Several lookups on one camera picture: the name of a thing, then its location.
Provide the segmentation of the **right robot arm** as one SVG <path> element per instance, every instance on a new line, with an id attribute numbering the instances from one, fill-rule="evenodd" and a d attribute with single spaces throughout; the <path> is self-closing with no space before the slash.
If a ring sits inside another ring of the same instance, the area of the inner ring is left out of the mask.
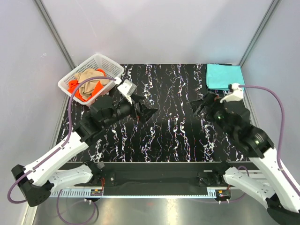
<path id="1" fill-rule="evenodd" d="M 282 174 L 278 151 L 272 140 L 260 128 L 250 123 L 250 111 L 243 105 L 243 90 L 225 97 L 207 93 L 203 99 L 192 101 L 195 115 L 206 111 L 206 119 L 216 123 L 231 139 L 237 149 L 261 171 L 269 182 L 265 185 L 241 173 L 228 163 L 222 163 L 213 173 L 214 183 L 234 186 L 257 200 L 270 217 L 280 225 L 300 223 L 300 198 Z"/>

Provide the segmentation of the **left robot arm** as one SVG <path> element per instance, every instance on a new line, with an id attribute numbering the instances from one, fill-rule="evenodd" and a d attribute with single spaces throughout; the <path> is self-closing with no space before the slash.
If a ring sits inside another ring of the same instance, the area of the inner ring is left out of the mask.
<path id="1" fill-rule="evenodd" d="M 133 95 L 114 104 L 110 96 L 101 96 L 90 106 L 88 114 L 70 128 L 66 138 L 39 159 L 27 166 L 16 165 L 11 172 L 21 190 L 24 201 L 34 207 L 43 203 L 58 190 L 78 184 L 97 185 L 101 181 L 101 168 L 89 161 L 81 166 L 59 172 L 72 157 L 94 145 L 111 125 L 132 117 L 141 123 L 147 122 L 156 108 L 148 108 L 144 97 Z"/>

